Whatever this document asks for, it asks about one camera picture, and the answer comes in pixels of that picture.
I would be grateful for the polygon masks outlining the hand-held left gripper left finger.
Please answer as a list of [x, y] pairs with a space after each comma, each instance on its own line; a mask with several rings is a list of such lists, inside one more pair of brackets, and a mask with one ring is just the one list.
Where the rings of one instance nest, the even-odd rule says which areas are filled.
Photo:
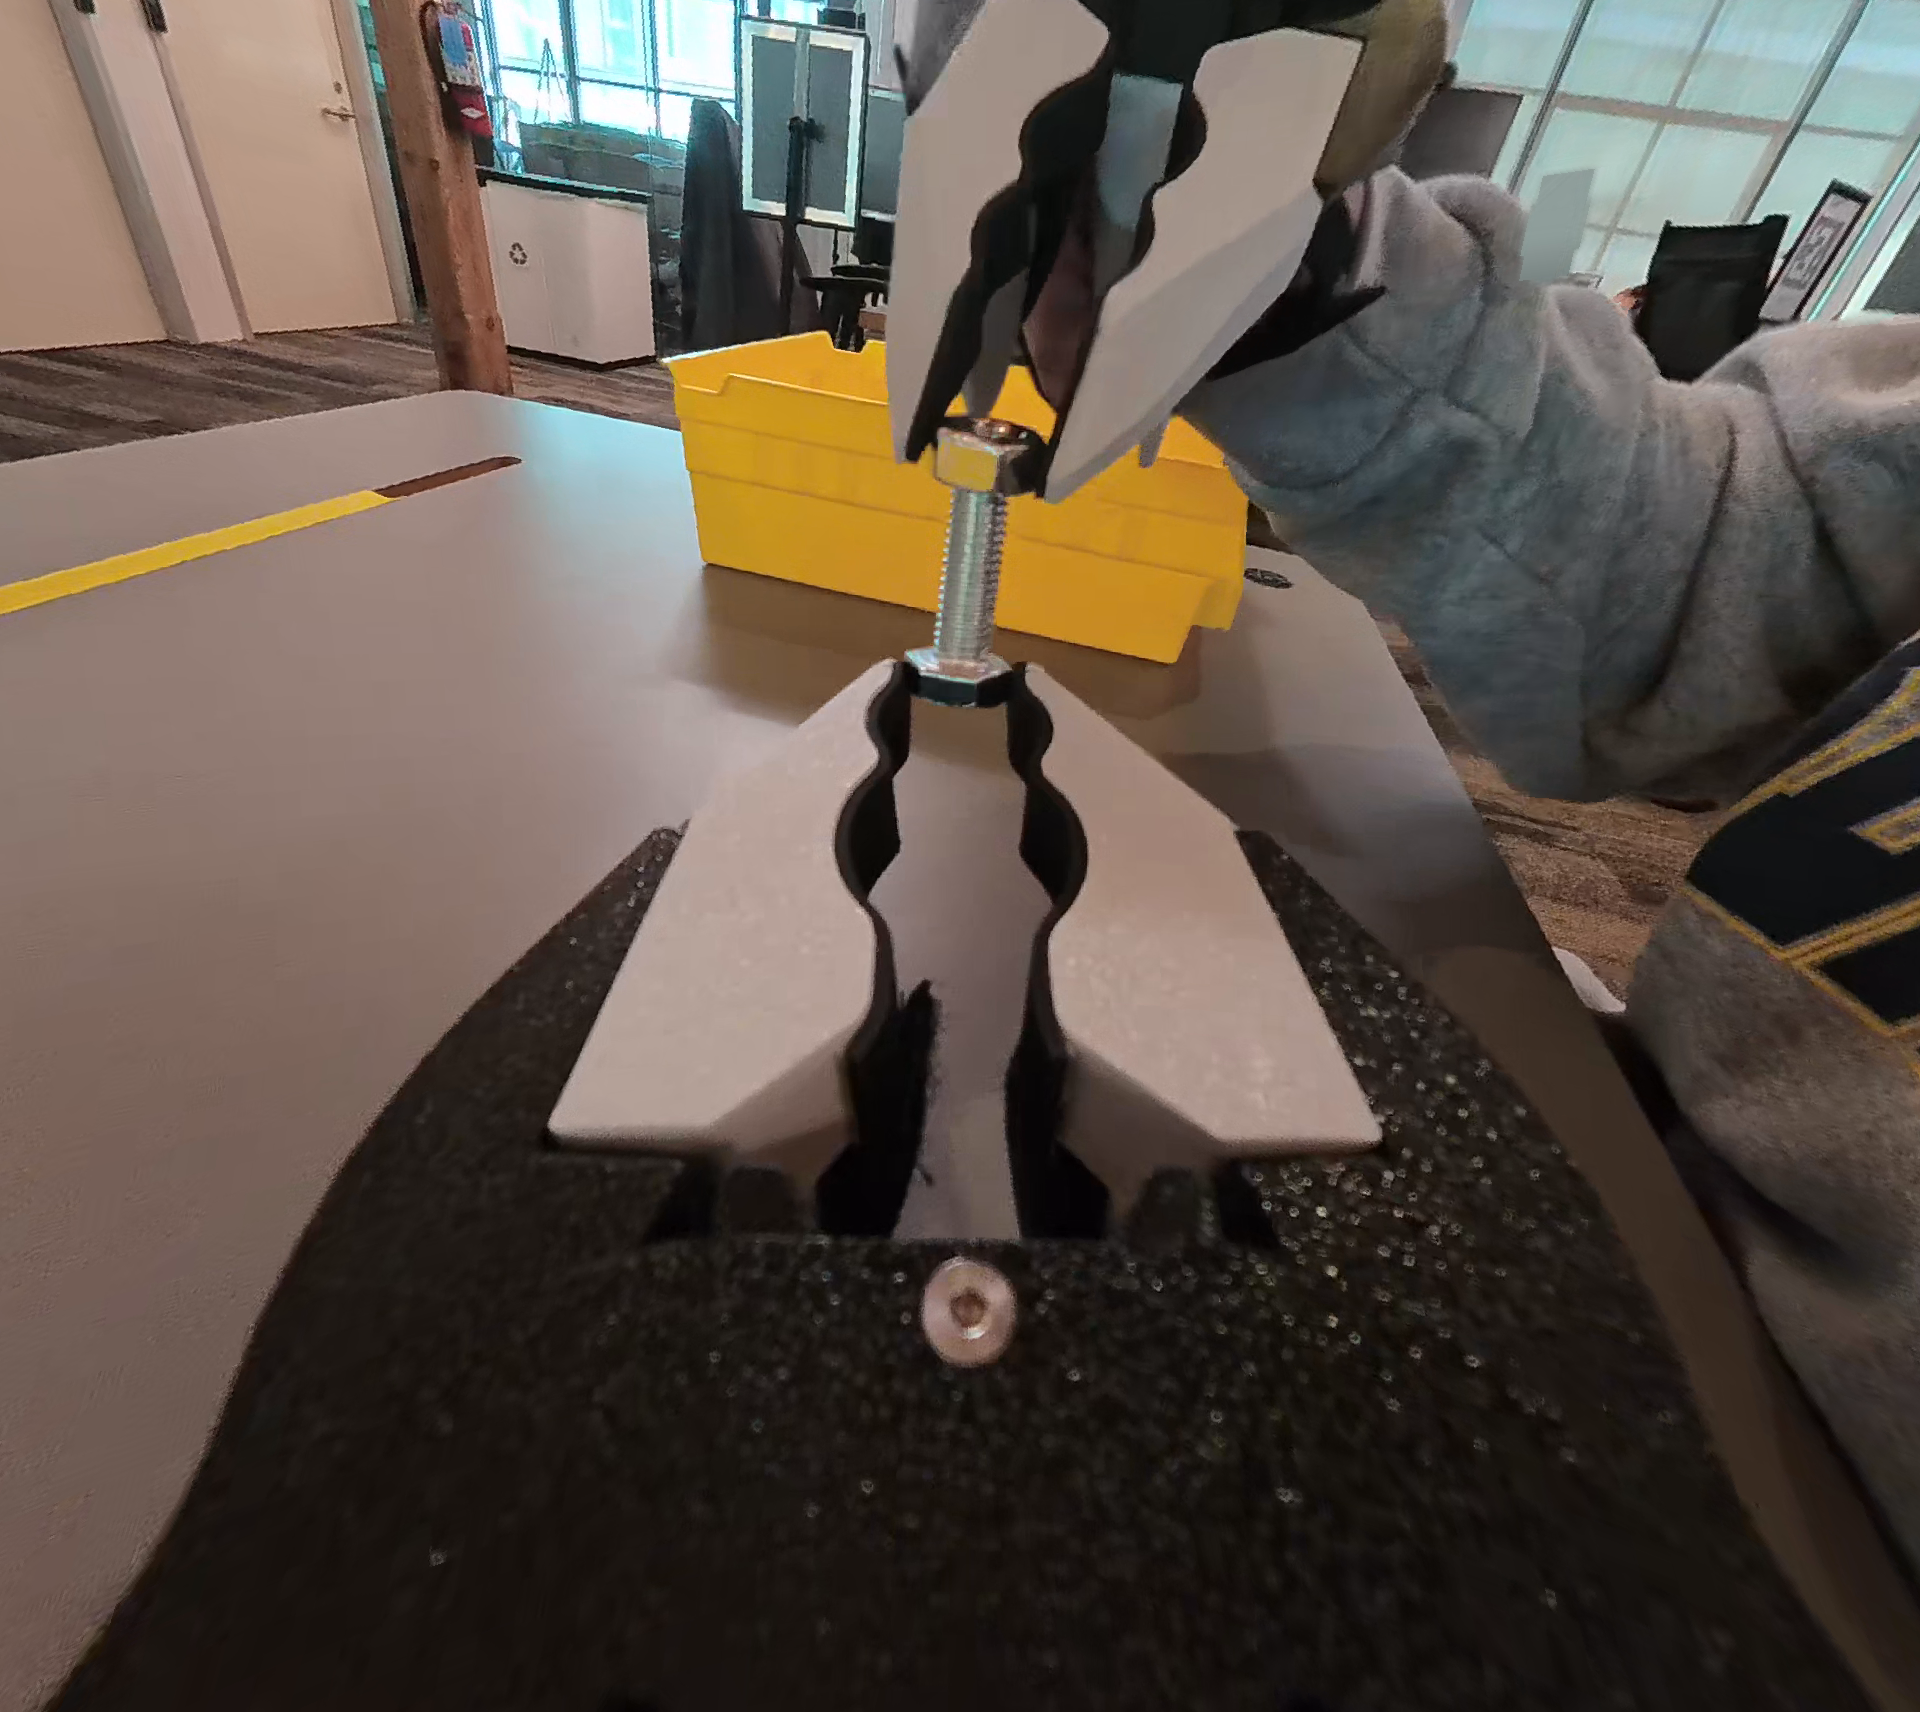
[[933, 1002], [901, 991], [873, 893], [901, 856], [917, 677], [865, 671], [685, 829], [549, 1116], [568, 1150], [780, 1173], [817, 1205], [903, 1205]]

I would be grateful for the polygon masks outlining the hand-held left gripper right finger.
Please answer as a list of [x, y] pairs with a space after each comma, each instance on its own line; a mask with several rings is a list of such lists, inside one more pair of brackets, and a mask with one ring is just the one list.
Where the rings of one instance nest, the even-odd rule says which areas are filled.
[[1016, 1209], [1128, 1212], [1159, 1173], [1378, 1148], [1237, 826], [1040, 669], [1005, 719], [1048, 900], [1007, 1075]]

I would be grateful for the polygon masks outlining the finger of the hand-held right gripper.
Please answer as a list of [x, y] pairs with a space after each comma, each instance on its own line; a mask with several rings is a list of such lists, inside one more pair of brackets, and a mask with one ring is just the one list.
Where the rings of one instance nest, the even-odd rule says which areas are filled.
[[904, 125], [887, 318], [894, 458], [964, 404], [989, 417], [1020, 348], [1044, 203], [1097, 152], [1107, 26], [1079, 0], [985, 0]]
[[1286, 291], [1362, 42], [1304, 28], [1210, 46], [1192, 85], [1118, 73], [1095, 164], [1098, 302], [1053, 438], [1063, 502], [1160, 435]]

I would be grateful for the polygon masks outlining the silver hex nut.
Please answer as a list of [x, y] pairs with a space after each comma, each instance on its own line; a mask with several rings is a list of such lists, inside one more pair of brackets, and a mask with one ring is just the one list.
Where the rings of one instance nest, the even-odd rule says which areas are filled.
[[946, 418], [933, 441], [933, 477], [953, 493], [1002, 501], [1031, 498], [1044, 486], [1048, 441], [996, 418]]

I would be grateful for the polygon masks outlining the silver threaded bolt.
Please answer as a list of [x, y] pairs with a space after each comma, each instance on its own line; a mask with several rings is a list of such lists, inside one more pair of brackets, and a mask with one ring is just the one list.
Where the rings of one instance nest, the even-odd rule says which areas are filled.
[[907, 655], [920, 701], [950, 711], [1002, 703], [1015, 669], [996, 650], [1007, 494], [953, 486], [933, 641]]

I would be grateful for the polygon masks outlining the person's right forearm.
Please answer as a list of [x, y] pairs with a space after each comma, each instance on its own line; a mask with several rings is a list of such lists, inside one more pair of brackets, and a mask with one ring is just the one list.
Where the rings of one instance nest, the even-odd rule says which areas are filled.
[[1183, 413], [1513, 784], [1729, 803], [1913, 758], [1917, 321], [1776, 328], [1669, 380], [1605, 294], [1524, 281], [1484, 180], [1387, 168], [1334, 219], [1318, 334]]

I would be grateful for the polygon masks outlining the person's right hand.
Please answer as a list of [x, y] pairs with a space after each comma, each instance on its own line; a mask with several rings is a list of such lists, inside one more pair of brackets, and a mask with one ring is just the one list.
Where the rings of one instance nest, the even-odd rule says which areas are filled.
[[1356, 41], [1360, 54], [1314, 188], [1347, 195], [1387, 164], [1448, 68], [1445, 0], [1309, 0], [1312, 28]]

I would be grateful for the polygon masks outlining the light panel on stand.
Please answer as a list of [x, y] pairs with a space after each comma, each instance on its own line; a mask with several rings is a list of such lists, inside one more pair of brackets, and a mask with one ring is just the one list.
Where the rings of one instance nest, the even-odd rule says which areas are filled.
[[738, 22], [740, 203], [746, 213], [852, 230], [869, 125], [862, 28]]

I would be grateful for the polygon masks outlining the dark jacket on chair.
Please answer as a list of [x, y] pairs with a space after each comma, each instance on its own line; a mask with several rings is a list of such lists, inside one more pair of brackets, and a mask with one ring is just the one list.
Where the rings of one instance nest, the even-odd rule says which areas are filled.
[[742, 195], [742, 134], [714, 99], [691, 104], [685, 137], [681, 318], [688, 354], [820, 330], [817, 294], [795, 282], [783, 309], [783, 227]]

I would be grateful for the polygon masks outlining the yellow plastic bin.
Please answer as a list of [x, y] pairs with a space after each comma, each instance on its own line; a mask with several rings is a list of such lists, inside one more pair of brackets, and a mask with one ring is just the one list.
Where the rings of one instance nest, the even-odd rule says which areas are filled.
[[[949, 490], [896, 462], [887, 354], [804, 333], [668, 362], [703, 560], [934, 613]], [[1010, 507], [1005, 634], [1177, 662], [1245, 594], [1248, 498], [1184, 418], [1061, 505]]]

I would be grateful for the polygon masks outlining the white recycling cabinet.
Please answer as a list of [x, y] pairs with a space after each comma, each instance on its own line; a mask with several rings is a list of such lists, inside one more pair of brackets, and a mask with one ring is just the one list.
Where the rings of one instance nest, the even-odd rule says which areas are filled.
[[647, 192], [487, 171], [483, 211], [506, 347], [610, 370], [656, 360]]

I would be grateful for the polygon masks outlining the red fire extinguisher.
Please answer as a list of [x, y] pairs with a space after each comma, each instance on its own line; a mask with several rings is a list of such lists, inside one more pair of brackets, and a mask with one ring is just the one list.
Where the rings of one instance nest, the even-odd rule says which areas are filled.
[[423, 41], [437, 78], [444, 125], [461, 134], [479, 164], [494, 162], [494, 121], [484, 59], [468, 0], [425, 0]]

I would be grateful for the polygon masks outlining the framed printed tag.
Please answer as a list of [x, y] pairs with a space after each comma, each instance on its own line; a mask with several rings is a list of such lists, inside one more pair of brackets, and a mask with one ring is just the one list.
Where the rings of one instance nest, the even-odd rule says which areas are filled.
[[1824, 188], [1766, 288], [1760, 327], [1797, 324], [1807, 316], [1872, 204], [1874, 195], [1864, 188], [1841, 180]]

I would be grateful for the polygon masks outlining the white door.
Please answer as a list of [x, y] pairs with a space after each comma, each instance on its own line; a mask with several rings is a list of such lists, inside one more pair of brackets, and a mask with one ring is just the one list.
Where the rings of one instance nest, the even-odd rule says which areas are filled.
[[335, 0], [158, 0], [162, 68], [257, 337], [401, 321]]

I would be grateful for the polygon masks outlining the wooden post with red sign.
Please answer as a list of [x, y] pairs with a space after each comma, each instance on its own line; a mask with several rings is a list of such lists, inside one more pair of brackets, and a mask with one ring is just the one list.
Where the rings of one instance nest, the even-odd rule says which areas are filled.
[[508, 399], [514, 370], [499, 311], [479, 167], [437, 59], [455, 0], [371, 0], [399, 187], [440, 384]]

